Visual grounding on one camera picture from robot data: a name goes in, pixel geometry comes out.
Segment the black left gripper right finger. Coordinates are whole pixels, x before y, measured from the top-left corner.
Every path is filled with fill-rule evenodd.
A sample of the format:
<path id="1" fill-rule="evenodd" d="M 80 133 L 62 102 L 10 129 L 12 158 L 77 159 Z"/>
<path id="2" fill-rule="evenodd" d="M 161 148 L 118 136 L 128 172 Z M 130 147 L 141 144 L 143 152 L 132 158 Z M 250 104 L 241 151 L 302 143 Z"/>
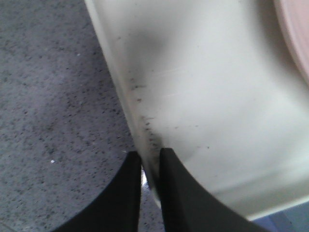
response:
<path id="1" fill-rule="evenodd" d="M 167 232 L 265 231 L 208 193 L 171 148 L 160 150 L 159 197 Z"/>

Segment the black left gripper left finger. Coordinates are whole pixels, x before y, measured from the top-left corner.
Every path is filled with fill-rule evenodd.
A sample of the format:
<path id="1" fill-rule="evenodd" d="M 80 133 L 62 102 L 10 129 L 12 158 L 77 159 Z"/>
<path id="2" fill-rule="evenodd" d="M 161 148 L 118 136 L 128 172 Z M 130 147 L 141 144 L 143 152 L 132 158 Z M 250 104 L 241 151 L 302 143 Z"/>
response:
<path id="1" fill-rule="evenodd" d="M 104 191 L 56 232 L 137 232 L 141 198 L 141 158 L 128 152 Z"/>

